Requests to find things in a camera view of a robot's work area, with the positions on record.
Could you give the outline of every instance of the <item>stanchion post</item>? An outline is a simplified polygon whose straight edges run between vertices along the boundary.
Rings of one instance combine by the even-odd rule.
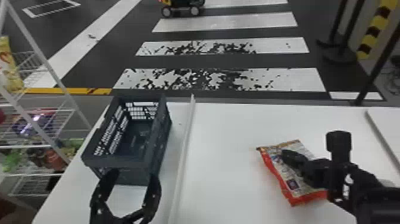
[[[317,44],[323,48],[331,48],[333,46],[338,46],[339,44],[335,43],[335,37],[338,33],[340,22],[342,21],[343,14],[345,13],[346,5],[348,0],[342,0],[339,5],[339,9],[336,14],[335,21],[333,22],[332,29],[330,30],[328,40],[326,38],[318,38]]]
[[[342,43],[338,48],[331,48],[324,51],[323,58],[326,61],[332,64],[353,64],[357,62],[357,55],[348,48],[348,44],[364,3],[365,0],[357,0]]]
[[[397,24],[396,30],[393,32],[392,37],[390,38],[385,49],[383,50],[378,61],[376,62],[374,68],[372,69],[369,80],[367,81],[365,86],[362,88],[362,90],[360,91],[360,94],[358,94],[357,98],[352,103],[352,105],[356,105],[356,106],[361,105],[361,103],[363,102],[368,91],[371,89],[371,86],[374,84],[375,79],[380,74],[380,71],[382,70],[383,66],[385,66],[385,63],[387,62],[390,55],[392,55],[393,49],[395,48],[399,39],[400,39],[400,22],[399,22],[399,24]]]

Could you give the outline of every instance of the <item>robotic arm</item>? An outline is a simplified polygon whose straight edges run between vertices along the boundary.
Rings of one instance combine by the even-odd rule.
[[[332,160],[308,160],[282,150],[282,160],[300,172],[313,188],[326,188],[328,200],[353,214],[358,224],[400,223],[400,188],[383,186],[371,173],[350,162],[351,134],[334,131],[326,135]]]

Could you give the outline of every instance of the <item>toy car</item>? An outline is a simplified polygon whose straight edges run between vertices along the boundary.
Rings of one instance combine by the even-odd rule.
[[[193,16],[200,14],[201,7],[205,4],[205,0],[159,0],[164,6],[161,9],[161,14],[165,18],[173,16],[175,11],[189,9],[189,12]]]

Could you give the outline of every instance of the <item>chip bag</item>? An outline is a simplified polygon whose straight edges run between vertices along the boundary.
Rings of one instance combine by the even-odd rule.
[[[258,147],[257,150],[261,153],[265,165],[278,179],[282,194],[292,206],[305,204],[316,199],[326,199],[327,192],[325,189],[315,189],[308,186],[299,173],[282,161],[282,150],[296,151],[305,155],[309,160],[315,159],[299,140]]]
[[[10,93],[24,89],[24,82],[11,54],[8,36],[0,36],[0,84]]]

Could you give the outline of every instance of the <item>plastic crate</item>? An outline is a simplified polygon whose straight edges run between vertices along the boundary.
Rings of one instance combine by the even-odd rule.
[[[114,97],[82,160],[99,178],[118,168],[117,184],[147,186],[160,171],[170,128],[165,97]]]

